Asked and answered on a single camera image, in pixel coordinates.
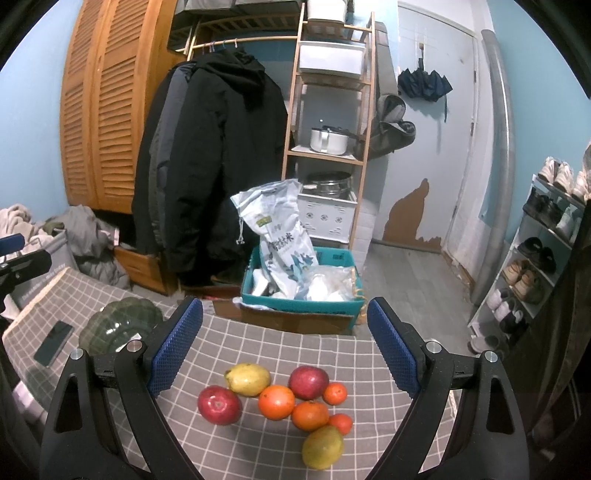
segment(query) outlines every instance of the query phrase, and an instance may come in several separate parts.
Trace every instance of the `white basket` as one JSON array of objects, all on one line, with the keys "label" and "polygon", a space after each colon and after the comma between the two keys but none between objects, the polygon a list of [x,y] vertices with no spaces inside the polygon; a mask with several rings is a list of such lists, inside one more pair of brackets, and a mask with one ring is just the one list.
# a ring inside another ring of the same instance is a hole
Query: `white basket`
[{"label": "white basket", "polygon": [[326,41],[300,43],[300,71],[361,78],[365,46]]},{"label": "white basket", "polygon": [[349,200],[300,193],[297,198],[300,221],[312,238],[349,243],[357,197],[353,192]]}]

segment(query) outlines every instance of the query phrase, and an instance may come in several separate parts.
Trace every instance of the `shoe rack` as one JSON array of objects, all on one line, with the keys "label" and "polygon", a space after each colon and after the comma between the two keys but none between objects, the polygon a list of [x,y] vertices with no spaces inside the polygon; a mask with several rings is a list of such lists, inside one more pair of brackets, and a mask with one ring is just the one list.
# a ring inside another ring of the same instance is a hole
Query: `shoe rack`
[{"label": "shoe rack", "polygon": [[[580,211],[580,214],[582,215],[585,208],[584,204],[572,198],[567,193],[562,192],[552,184],[547,183],[537,175],[534,175],[531,179],[530,188],[527,193],[527,197],[525,198],[526,200],[530,198],[530,194],[534,188],[540,193],[547,195],[554,202],[559,203],[559,205],[563,207],[562,209],[564,209],[564,207],[567,205],[573,205]],[[542,244],[545,247],[550,247],[552,249],[552,252],[554,253],[554,259],[556,261],[556,272],[549,274],[530,263],[531,268],[536,271],[541,278],[544,288],[544,297],[541,302],[537,304],[531,304],[521,301],[516,296],[514,296],[517,303],[516,309],[519,309],[524,313],[524,319],[528,324],[535,321],[536,315],[538,315],[538,312],[554,289],[556,282],[558,282],[558,279],[560,278],[560,275],[562,274],[569,259],[570,253],[572,251],[572,245],[570,242],[567,242],[562,237],[558,236],[553,229],[548,228],[545,224],[530,216],[525,211],[522,213],[519,228],[517,229],[513,241],[509,246],[501,268],[496,274],[495,281],[486,295],[486,298],[488,298],[489,295],[491,295],[497,288],[510,288],[511,290],[514,289],[506,283],[505,279],[501,275],[501,272],[511,262],[515,260],[527,259],[527,257],[517,249],[521,243],[532,236],[540,238]],[[472,335],[478,337],[487,337],[489,335],[496,336],[501,340],[500,349],[504,350],[505,352],[507,352],[517,340],[515,338],[511,338],[511,335],[501,331],[499,322],[495,319],[493,312],[486,305],[486,301],[483,301],[480,307],[478,307],[477,311],[468,323],[468,328],[471,329]]]}]

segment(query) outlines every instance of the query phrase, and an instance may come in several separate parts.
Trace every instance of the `white sneaker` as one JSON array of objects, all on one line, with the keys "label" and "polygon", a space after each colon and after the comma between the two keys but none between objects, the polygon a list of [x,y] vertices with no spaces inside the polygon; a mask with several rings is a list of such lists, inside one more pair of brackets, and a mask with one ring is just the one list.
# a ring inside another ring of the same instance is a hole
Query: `white sneaker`
[{"label": "white sneaker", "polygon": [[574,182],[572,196],[580,202],[585,203],[585,198],[588,194],[589,191],[587,189],[587,174],[583,170],[581,170],[577,175],[576,182]]},{"label": "white sneaker", "polygon": [[565,161],[558,167],[553,185],[569,195],[573,191],[573,169]]},{"label": "white sneaker", "polygon": [[571,245],[574,245],[574,241],[577,239],[577,235],[579,234],[579,228],[581,227],[581,221],[581,217],[577,217],[577,219],[574,221],[573,234],[570,236],[569,242]]},{"label": "white sneaker", "polygon": [[552,157],[548,157],[544,162],[544,166],[538,172],[538,177],[542,178],[542,180],[545,180],[548,183],[552,183],[554,181],[554,175],[557,170],[558,162]]},{"label": "white sneaker", "polygon": [[562,237],[565,241],[569,241],[574,231],[574,219],[573,219],[573,207],[570,205],[562,214],[562,218],[558,222],[558,225],[554,228],[554,231]]}]

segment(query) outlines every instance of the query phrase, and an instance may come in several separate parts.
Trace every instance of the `gray grid tablecloth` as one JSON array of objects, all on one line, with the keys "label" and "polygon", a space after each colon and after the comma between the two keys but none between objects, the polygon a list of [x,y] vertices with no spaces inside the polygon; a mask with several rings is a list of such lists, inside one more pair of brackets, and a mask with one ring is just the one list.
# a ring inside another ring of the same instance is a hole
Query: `gray grid tablecloth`
[{"label": "gray grid tablecloth", "polygon": [[[49,408],[67,354],[77,346],[78,333],[88,318],[107,303],[131,295],[68,269],[7,330],[3,341],[8,356],[44,408]],[[173,301],[156,305],[165,317],[176,308]],[[211,315],[208,303],[204,303],[204,309],[203,326],[172,388],[157,399],[201,474],[207,480],[365,479],[410,405],[408,395],[393,382],[375,342],[278,332]],[[57,320],[73,325],[74,334],[56,362],[45,369],[36,364],[33,354]],[[256,399],[243,399],[244,413],[231,426],[214,426],[201,417],[196,408],[199,392],[207,385],[224,385],[223,373],[239,362],[261,364],[271,372],[273,383],[282,385],[287,385],[289,374],[298,365],[318,365],[332,380],[347,386],[347,400],[330,410],[350,415],[354,427],[345,438],[345,453],[331,470],[307,470],[300,455],[306,434],[288,420],[263,418]],[[145,468],[118,393],[109,390],[108,396],[129,461]],[[423,468],[439,463],[452,425],[452,407],[448,404]]]}]

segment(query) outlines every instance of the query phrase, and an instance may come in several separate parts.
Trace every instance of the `plastic bag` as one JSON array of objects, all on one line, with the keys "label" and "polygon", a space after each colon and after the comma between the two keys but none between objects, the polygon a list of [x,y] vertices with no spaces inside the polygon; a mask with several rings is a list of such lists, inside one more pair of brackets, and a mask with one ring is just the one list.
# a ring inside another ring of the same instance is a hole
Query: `plastic bag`
[{"label": "plastic bag", "polygon": [[355,267],[316,265],[303,274],[302,284],[295,294],[296,300],[346,301],[355,296]]},{"label": "plastic bag", "polygon": [[295,179],[267,183],[231,197],[240,218],[261,236],[261,268],[271,293],[292,300],[305,270],[318,265],[308,232],[300,222]]}]

